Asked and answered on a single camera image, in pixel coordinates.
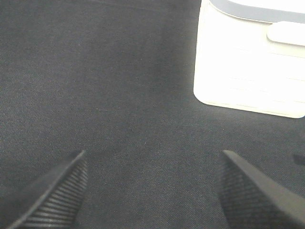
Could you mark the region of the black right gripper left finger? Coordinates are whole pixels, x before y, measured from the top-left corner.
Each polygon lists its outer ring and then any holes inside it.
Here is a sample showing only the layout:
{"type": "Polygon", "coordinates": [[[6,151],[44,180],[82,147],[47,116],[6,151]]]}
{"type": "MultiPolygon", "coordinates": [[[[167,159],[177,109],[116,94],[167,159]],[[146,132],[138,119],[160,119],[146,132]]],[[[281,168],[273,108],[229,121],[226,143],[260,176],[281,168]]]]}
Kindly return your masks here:
{"type": "Polygon", "coordinates": [[[0,202],[2,229],[71,229],[88,186],[86,151],[71,153],[48,173],[0,202]]]}

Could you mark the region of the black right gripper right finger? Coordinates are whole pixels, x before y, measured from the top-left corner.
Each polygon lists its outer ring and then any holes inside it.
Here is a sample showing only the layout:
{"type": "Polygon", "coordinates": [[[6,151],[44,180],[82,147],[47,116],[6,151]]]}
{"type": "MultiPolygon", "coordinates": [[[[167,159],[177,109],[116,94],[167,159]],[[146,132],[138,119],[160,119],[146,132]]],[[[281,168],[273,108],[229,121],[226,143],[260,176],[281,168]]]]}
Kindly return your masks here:
{"type": "Polygon", "coordinates": [[[305,199],[230,150],[219,156],[218,198],[231,229],[305,227],[305,199]]]}

